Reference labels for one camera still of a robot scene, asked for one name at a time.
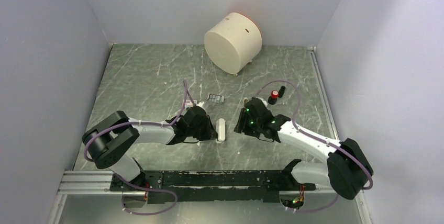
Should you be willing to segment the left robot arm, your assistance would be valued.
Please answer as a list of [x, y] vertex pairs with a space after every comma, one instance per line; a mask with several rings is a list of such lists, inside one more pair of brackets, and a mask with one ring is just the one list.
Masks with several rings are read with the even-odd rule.
[[98, 169], [109, 169], [124, 179], [131, 190], [145, 183], [143, 169], [126, 153], [136, 143], [175, 145], [187, 138], [197, 141], [215, 140], [218, 133], [206, 110], [192, 106], [184, 115], [162, 122], [135, 120], [116, 111], [82, 136], [84, 157]]

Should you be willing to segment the white red staple box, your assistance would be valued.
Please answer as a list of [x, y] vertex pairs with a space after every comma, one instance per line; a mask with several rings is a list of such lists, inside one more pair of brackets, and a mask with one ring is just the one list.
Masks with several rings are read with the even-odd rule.
[[185, 101], [185, 108], [193, 107], [193, 106], [196, 105], [197, 103], [198, 103], [197, 100], [190, 100], [190, 99], [187, 99], [187, 100]]

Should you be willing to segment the staple tray with staples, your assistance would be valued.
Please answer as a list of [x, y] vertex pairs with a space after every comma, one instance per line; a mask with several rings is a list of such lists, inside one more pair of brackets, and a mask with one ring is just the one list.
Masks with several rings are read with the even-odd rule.
[[225, 97], [223, 95], [209, 93], [207, 96], [207, 101], [223, 104], [225, 101]]

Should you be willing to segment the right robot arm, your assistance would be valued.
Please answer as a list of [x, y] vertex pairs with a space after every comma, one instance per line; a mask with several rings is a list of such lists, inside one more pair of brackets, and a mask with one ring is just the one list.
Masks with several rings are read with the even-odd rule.
[[324, 185], [342, 198], [352, 200], [373, 185], [373, 168], [355, 140], [335, 140], [298, 125], [290, 117], [273, 115], [261, 98], [253, 97], [244, 105], [234, 131], [292, 145], [319, 160], [319, 163], [299, 161], [290, 165], [282, 176], [288, 189], [305, 183]]

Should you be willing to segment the white stapler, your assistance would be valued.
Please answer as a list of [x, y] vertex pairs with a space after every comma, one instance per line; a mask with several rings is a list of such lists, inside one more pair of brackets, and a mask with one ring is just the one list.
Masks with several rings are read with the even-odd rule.
[[222, 143], [226, 140], [226, 121], [223, 118], [219, 118], [216, 121], [216, 132], [218, 134], [217, 136], [217, 142]]

